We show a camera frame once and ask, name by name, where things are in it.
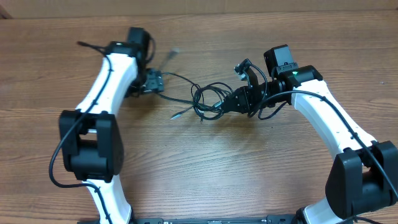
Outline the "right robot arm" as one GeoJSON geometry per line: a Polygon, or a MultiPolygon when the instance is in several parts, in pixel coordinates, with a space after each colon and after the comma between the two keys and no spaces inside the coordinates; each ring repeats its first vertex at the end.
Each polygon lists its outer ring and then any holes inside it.
{"type": "Polygon", "coordinates": [[[260,116],[264,108],[286,104],[301,112],[319,134],[333,159],[325,197],[293,215],[269,215],[267,223],[353,223],[367,212],[397,203],[397,148],[364,131],[339,105],[321,74],[311,65],[299,67],[287,45],[264,54],[270,77],[243,60],[235,72],[246,85],[216,107],[224,113],[260,116]]]}

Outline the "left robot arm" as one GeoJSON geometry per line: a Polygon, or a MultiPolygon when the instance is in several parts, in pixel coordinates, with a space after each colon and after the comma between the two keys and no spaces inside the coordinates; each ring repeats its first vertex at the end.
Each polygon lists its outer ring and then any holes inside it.
{"type": "Polygon", "coordinates": [[[119,176],[124,147],[116,117],[125,98],[164,91],[161,72],[147,68],[155,41],[145,29],[130,27],[126,41],[91,48],[103,56],[101,70],[78,106],[60,114],[60,142],[50,160],[49,177],[57,187],[71,187],[56,181],[53,174],[61,154],[65,169],[78,180],[72,186],[86,187],[93,197],[97,223],[135,223],[119,176]]]}

